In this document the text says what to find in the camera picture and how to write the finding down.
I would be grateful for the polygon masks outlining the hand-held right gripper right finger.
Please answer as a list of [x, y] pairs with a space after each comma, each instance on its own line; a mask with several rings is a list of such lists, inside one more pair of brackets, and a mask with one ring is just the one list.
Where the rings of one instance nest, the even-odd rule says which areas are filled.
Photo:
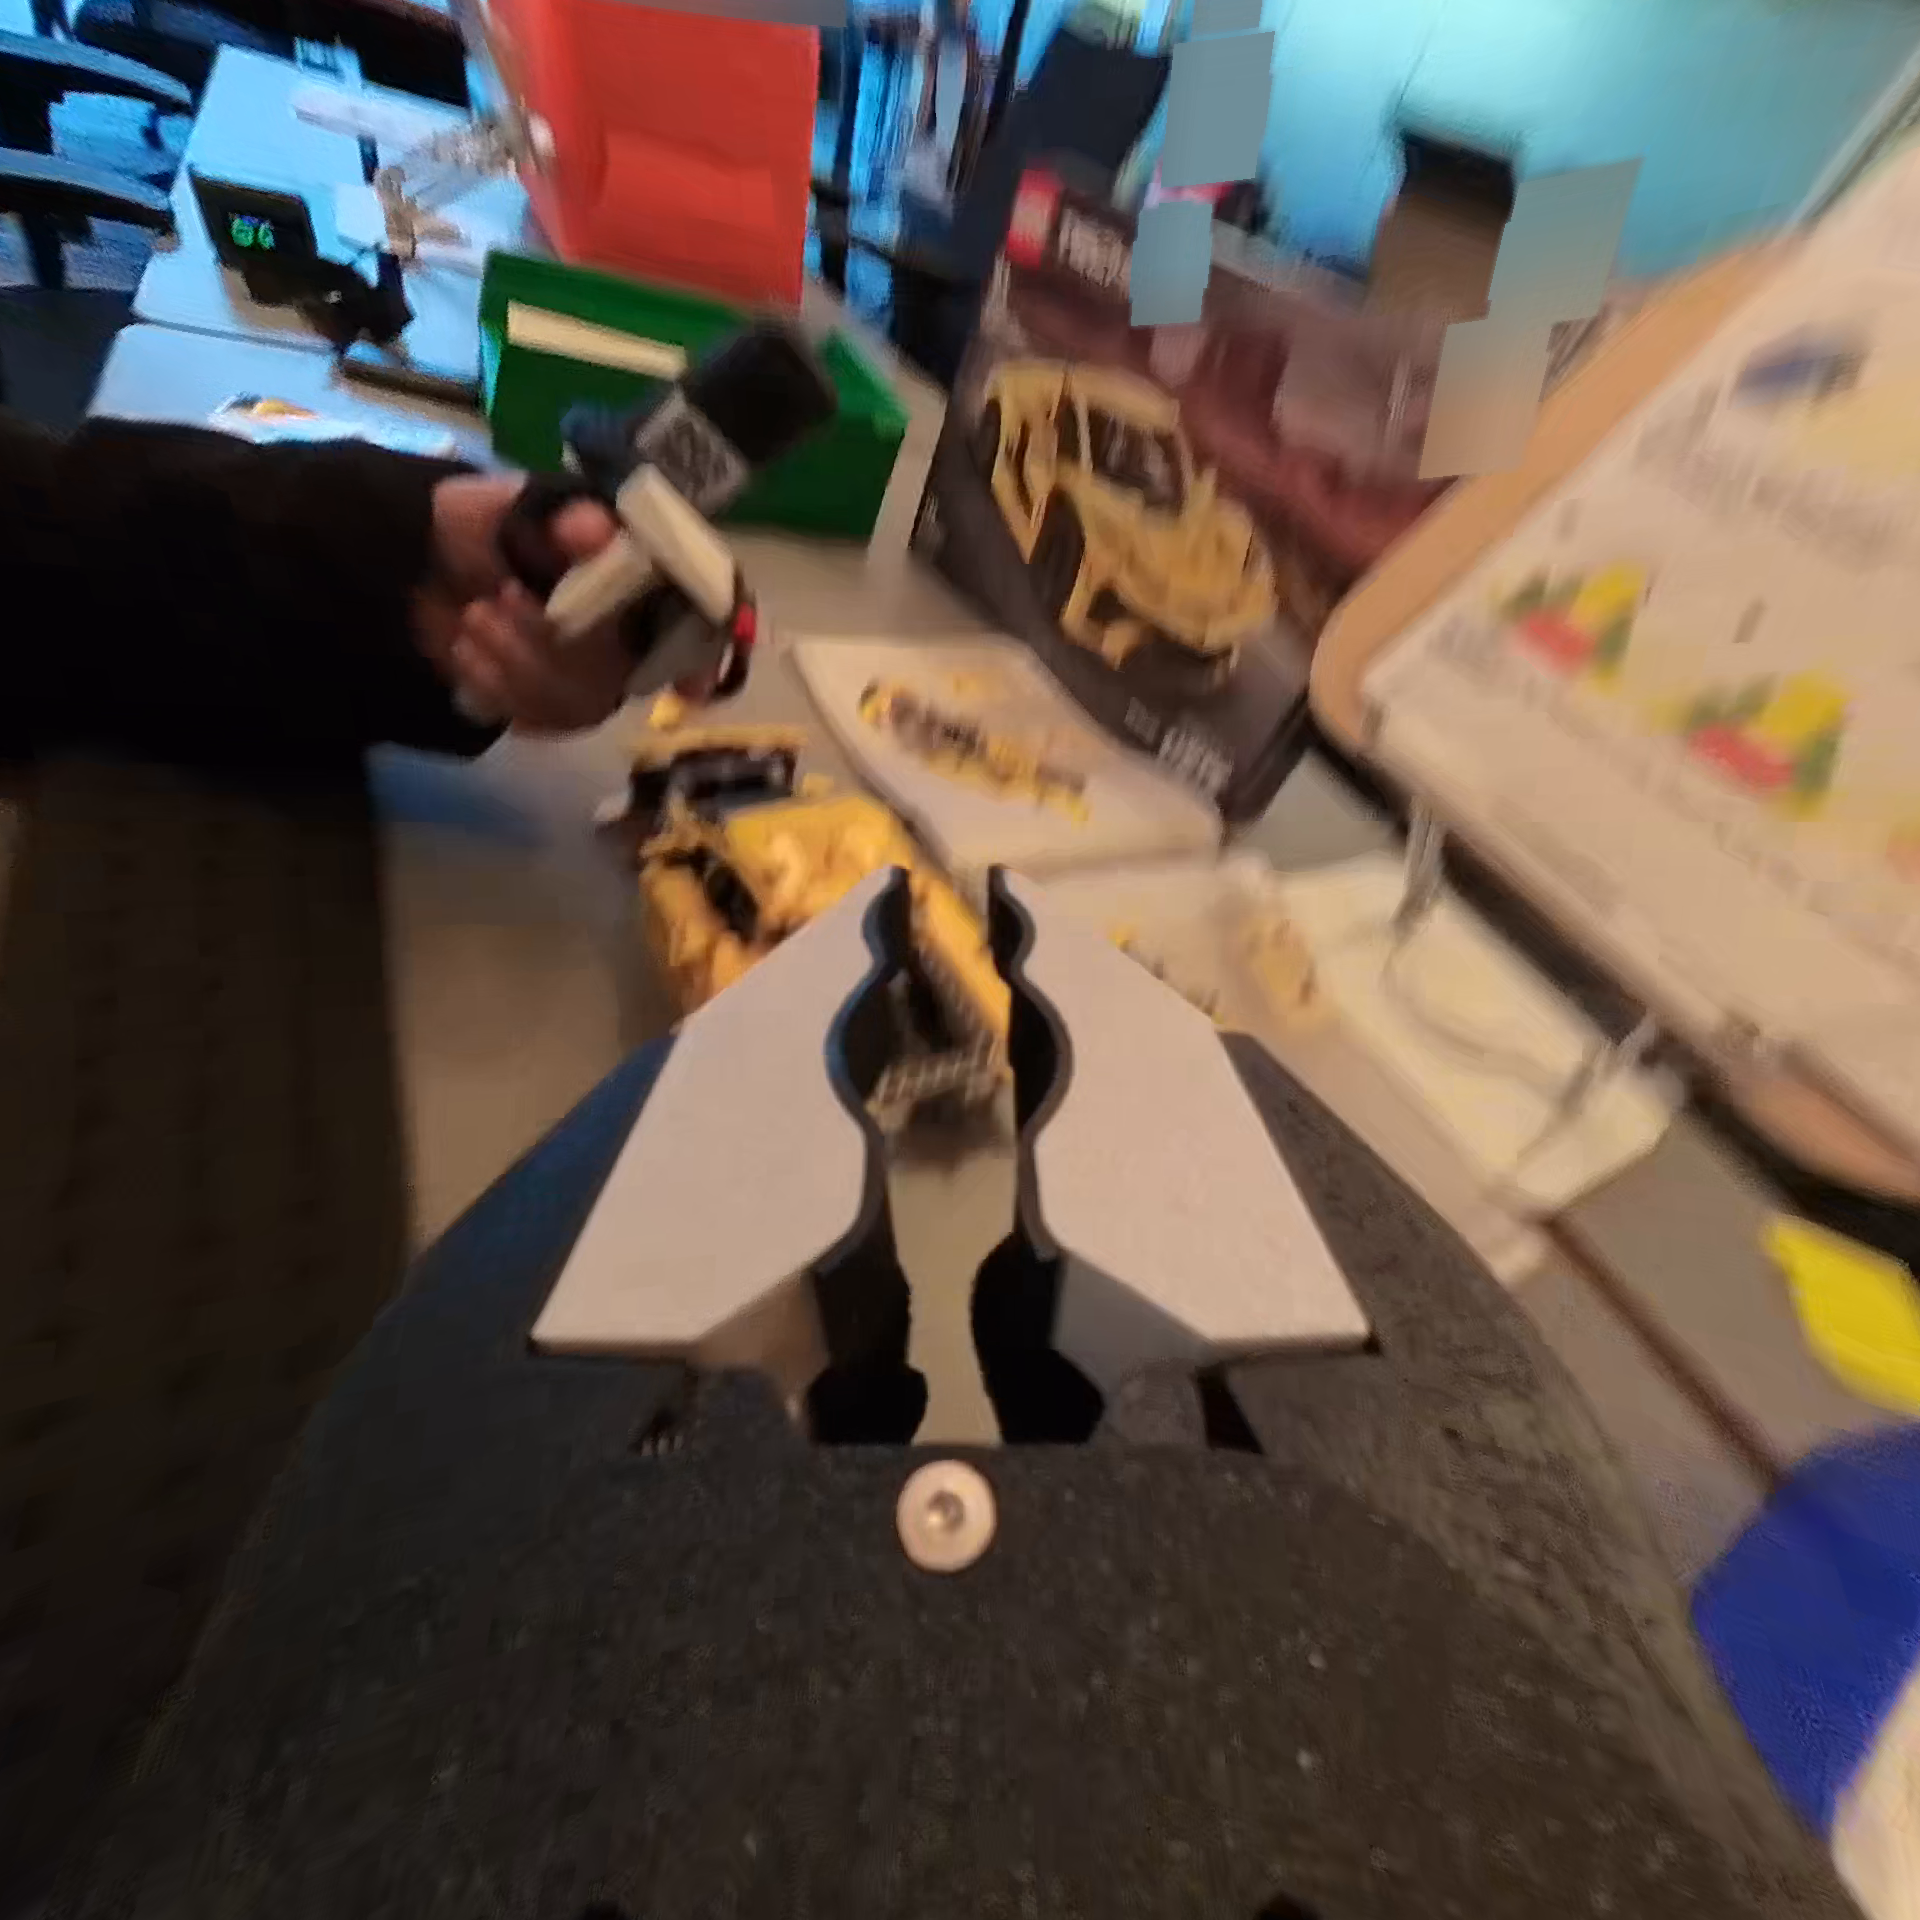
[[1364, 1351], [1369, 1321], [1213, 1019], [1013, 867], [991, 872], [991, 948], [1046, 1346], [1084, 1378]]

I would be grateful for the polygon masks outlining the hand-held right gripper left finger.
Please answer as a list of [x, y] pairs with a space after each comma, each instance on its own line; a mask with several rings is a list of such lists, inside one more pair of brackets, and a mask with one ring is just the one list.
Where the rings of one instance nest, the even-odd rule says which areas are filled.
[[871, 1093], [910, 948], [863, 877], [669, 1041], [532, 1346], [761, 1375], [799, 1418], [916, 1418]]

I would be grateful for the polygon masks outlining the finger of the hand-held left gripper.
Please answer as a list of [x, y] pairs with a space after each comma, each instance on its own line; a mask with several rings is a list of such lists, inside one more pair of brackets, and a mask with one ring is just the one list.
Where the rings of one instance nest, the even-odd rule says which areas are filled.
[[706, 617], [693, 601], [639, 601], [622, 617], [623, 701], [673, 691], [683, 704], [733, 701], [755, 669], [755, 601]]
[[658, 469], [645, 462], [623, 481], [618, 516], [632, 551], [632, 605], [677, 589], [702, 619], [733, 617], [744, 597], [733, 551]]

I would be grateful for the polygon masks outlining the person's left forearm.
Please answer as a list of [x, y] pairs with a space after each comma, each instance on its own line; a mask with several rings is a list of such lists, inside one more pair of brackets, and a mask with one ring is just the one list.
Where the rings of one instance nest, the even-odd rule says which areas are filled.
[[446, 638], [477, 597], [436, 507], [461, 461], [4, 418], [4, 758], [477, 758]]

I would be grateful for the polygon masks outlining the person's left hand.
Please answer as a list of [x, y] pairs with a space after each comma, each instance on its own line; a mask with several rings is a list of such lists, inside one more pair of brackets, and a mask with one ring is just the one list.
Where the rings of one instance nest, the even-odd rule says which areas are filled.
[[623, 707], [636, 660], [618, 626], [563, 640], [504, 555], [516, 474], [461, 470], [432, 492], [432, 555], [412, 597], [424, 660], [480, 724], [522, 733], [594, 729]]

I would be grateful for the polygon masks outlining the green plastic bin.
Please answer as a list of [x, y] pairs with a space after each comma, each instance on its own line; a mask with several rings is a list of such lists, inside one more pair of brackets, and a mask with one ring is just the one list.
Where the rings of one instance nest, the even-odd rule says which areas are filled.
[[[516, 307], [677, 345], [687, 356], [723, 345], [750, 317], [737, 304], [683, 288], [600, 274], [525, 252], [491, 252], [480, 280], [483, 411], [494, 457], [525, 470], [563, 469], [563, 422], [573, 403], [636, 409], [664, 385], [579, 355], [516, 345]], [[868, 355], [868, 341], [843, 329], [836, 304], [821, 317], [805, 317], [805, 335], [834, 372], [836, 422], [750, 483], [730, 519], [868, 542], [908, 439], [908, 403]]]

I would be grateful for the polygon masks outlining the white paper stack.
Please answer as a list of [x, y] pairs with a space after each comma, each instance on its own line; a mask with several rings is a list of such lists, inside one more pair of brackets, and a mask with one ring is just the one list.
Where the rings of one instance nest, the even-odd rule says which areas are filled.
[[687, 348], [673, 341], [594, 328], [532, 304], [508, 307], [508, 345], [653, 381], [679, 381], [687, 372]]

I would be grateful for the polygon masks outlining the yellow toy car model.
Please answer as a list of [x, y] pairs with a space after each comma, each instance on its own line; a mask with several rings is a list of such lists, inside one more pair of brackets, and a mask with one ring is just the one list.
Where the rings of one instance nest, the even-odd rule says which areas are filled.
[[1008, 1041], [984, 926], [888, 805], [805, 773], [802, 752], [805, 729], [782, 724], [677, 724], [636, 742], [600, 824], [632, 842], [656, 974], [687, 1019], [861, 880], [899, 867], [910, 948], [888, 991], [871, 1113], [890, 1135], [924, 1114], [980, 1114], [1005, 1087]]

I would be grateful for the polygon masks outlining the orange red bin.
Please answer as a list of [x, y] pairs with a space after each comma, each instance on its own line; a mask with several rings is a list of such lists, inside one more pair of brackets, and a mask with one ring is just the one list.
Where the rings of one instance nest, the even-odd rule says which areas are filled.
[[532, 122], [522, 187], [579, 269], [737, 307], [805, 299], [821, 36], [639, 3], [480, 3]]

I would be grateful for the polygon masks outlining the open instruction booklet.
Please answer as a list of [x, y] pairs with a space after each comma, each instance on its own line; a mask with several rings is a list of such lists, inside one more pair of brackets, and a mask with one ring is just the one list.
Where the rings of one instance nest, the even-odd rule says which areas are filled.
[[855, 776], [961, 880], [1208, 856], [1220, 822], [1003, 638], [799, 638]]

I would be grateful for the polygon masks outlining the black device green lights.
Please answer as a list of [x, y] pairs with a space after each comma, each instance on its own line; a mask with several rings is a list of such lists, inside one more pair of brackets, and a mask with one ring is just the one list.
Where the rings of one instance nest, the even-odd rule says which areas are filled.
[[308, 274], [327, 265], [309, 206], [297, 187], [229, 181], [183, 168], [199, 225], [229, 270]]

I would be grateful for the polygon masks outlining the black toy car box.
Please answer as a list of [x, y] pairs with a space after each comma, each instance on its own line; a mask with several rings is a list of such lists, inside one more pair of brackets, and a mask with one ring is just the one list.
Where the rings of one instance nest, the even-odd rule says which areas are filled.
[[1330, 608], [1446, 494], [1442, 328], [1213, 227], [1199, 324], [1136, 328], [1140, 220], [1024, 167], [910, 551], [1100, 727], [1240, 824], [1306, 742]]

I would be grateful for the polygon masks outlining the yellow paper slip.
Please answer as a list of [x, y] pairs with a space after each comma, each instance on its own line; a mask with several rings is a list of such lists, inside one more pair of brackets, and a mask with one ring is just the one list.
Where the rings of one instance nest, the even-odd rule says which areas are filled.
[[1867, 1242], [1778, 1215], [1764, 1229], [1810, 1354], [1861, 1403], [1916, 1420], [1916, 1276]]

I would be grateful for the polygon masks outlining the black office chair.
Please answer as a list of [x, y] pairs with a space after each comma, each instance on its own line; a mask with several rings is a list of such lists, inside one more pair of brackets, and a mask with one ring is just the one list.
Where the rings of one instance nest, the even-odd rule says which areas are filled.
[[67, 288], [67, 245], [92, 245], [93, 225], [138, 227], [166, 249], [177, 241], [173, 174], [138, 176], [56, 148], [56, 109], [67, 97], [114, 97], [160, 117], [193, 117], [177, 78], [71, 41], [4, 33], [4, 220], [21, 227], [33, 288]]

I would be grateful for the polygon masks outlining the blue plastic bin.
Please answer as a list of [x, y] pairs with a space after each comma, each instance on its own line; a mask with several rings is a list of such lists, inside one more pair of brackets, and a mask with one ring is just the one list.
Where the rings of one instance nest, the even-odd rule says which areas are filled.
[[1804, 1458], [1698, 1577], [1691, 1628], [1784, 1801], [1835, 1837], [1916, 1677], [1916, 1424]]

